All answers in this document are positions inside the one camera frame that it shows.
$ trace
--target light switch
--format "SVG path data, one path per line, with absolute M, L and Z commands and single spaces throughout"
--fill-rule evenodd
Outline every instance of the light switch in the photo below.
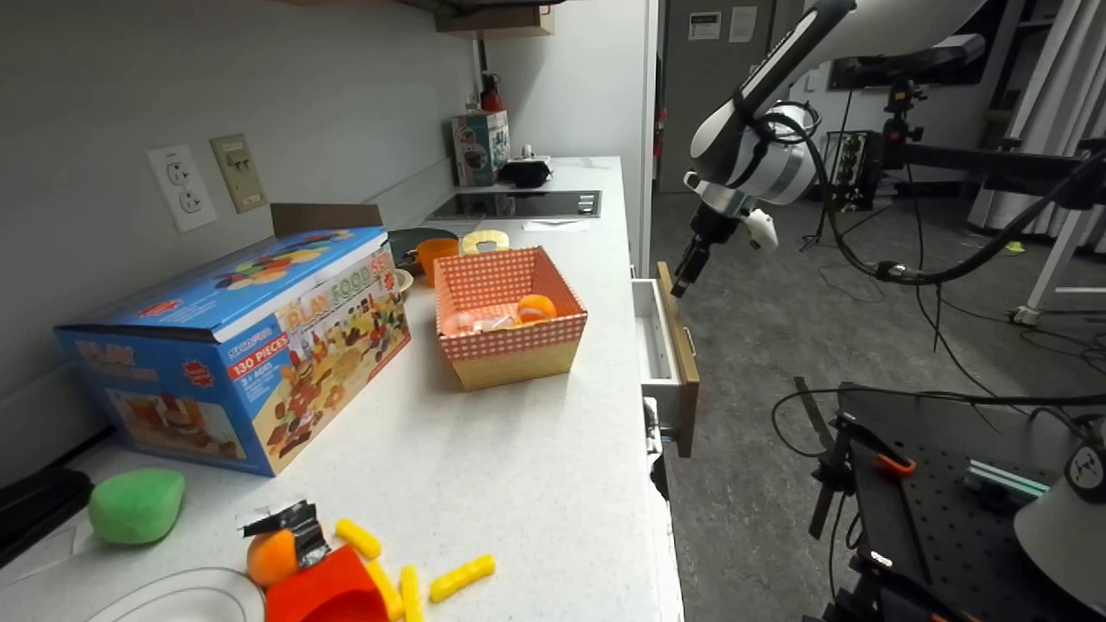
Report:
M 216 219 L 215 205 L 208 197 L 188 145 L 146 149 L 157 185 L 169 205 L 177 230 L 184 234 Z
M 230 200 L 239 214 L 269 203 L 244 134 L 211 138 L 211 151 L 227 182 Z

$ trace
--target small box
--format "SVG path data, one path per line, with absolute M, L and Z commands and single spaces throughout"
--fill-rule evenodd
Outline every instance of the small box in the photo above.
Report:
M 507 112 L 474 112 L 451 120 L 458 186 L 491 186 L 511 157 Z
M 385 229 L 296 230 L 379 214 L 328 207 L 274 205 L 282 237 L 55 329 L 135 448 L 276 475 L 407 344 Z
M 587 310 L 541 247 L 447 257 L 435 262 L 438 340 L 466 390 L 567 373 Z M 512 315 L 522 297 L 549 297 L 557 317 L 488 332 L 444 334 L 448 318 Z

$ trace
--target orange checkered basket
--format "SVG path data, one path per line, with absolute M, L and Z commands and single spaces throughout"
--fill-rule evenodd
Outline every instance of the orange checkered basket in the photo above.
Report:
M 541 247 L 435 260 L 438 340 L 466 390 L 566 373 L 587 311 Z M 447 318 L 512 315 L 530 293 L 550 298 L 557 318 L 488 332 L 442 334 Z

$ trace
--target white countertop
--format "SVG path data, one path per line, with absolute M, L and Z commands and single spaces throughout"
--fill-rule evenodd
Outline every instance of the white countertop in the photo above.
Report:
M 594 157 L 556 158 L 553 169 L 543 189 L 602 190 L 587 230 L 490 225 L 512 246 L 543 246 L 587 308 L 571 373 L 461 391 L 435 338 L 434 292 L 419 279 L 406 303 L 411 342 L 276 478 L 114 444 L 80 458 L 73 466 L 94 481 L 154 465 L 184 473 L 177 525 L 156 545 L 112 548 L 88 533 L 82 511 L 62 528 L 80 526 L 76 554 L 0 590 L 3 618 L 80 622 L 179 570 L 243 570 L 236 517 L 305 497 L 327 532 L 349 518 L 376 535 L 396 580 L 415 564 L 426 585 L 493 553 L 495 576 L 427 604 L 431 622 L 658 619 L 622 168 Z

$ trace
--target stove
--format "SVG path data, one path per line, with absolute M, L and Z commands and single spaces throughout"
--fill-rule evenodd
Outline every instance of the stove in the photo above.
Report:
M 427 220 L 596 218 L 602 196 L 598 190 L 463 193 L 450 197 Z

